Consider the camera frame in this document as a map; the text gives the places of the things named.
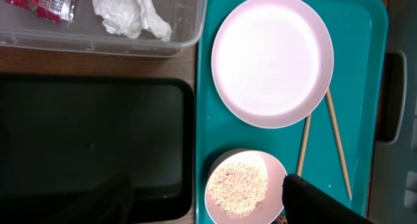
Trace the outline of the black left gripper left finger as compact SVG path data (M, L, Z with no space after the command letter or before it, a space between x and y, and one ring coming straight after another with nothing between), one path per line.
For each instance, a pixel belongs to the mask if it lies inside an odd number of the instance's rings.
M46 224L127 224L134 201L129 176L114 178L42 220Z

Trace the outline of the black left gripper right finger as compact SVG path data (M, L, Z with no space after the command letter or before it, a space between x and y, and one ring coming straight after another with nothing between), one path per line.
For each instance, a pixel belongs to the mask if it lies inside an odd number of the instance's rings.
M372 224L296 174L284 178L282 202L288 224Z

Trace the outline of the white napkin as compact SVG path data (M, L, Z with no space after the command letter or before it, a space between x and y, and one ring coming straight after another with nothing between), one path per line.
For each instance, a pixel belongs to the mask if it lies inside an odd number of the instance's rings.
M92 0L94 13L113 35L137 39L143 30L169 42L172 28L156 12L152 0Z

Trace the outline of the red snack wrapper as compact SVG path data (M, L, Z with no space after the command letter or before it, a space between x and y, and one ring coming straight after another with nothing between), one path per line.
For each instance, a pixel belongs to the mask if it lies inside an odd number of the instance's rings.
M76 0L5 0L6 3L30 10L39 18L73 22Z

